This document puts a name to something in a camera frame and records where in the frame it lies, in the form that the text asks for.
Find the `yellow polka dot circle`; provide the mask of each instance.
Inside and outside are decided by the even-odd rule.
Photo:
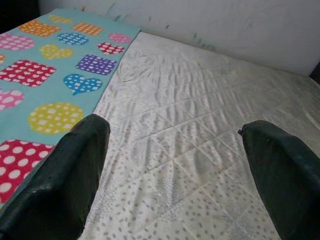
[[[47,103],[30,113],[28,123],[37,133],[54,135],[71,129],[83,115],[83,110],[71,103]]]

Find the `red polka dot square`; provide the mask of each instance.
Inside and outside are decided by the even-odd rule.
[[[0,203],[5,204],[52,145],[7,140],[0,145]]]
[[[30,60],[19,60],[0,71],[0,79],[29,87],[39,87],[54,72],[55,67]]]
[[[114,46],[109,42],[101,42],[98,45],[98,49],[105,55],[109,54],[120,54],[123,53],[125,48],[123,46]]]

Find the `white quilted mattress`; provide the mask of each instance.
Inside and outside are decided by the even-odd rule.
[[[320,156],[311,79],[140,33],[95,113],[111,124],[81,240],[279,240],[237,130],[268,120]]]

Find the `pink heart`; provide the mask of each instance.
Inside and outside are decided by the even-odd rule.
[[[19,90],[3,92],[0,89],[0,111],[18,105],[23,99],[24,95]]]

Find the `orange square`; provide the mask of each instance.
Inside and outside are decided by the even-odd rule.
[[[59,27],[44,24],[38,20],[29,21],[19,26],[19,29],[27,34],[33,34],[40,37],[49,37],[50,35],[60,31]]]
[[[78,32],[93,35],[93,36],[99,35],[100,32],[102,31],[102,27],[98,27],[98,26],[91,25],[89,23],[83,23],[83,22],[75,25],[73,29]]]

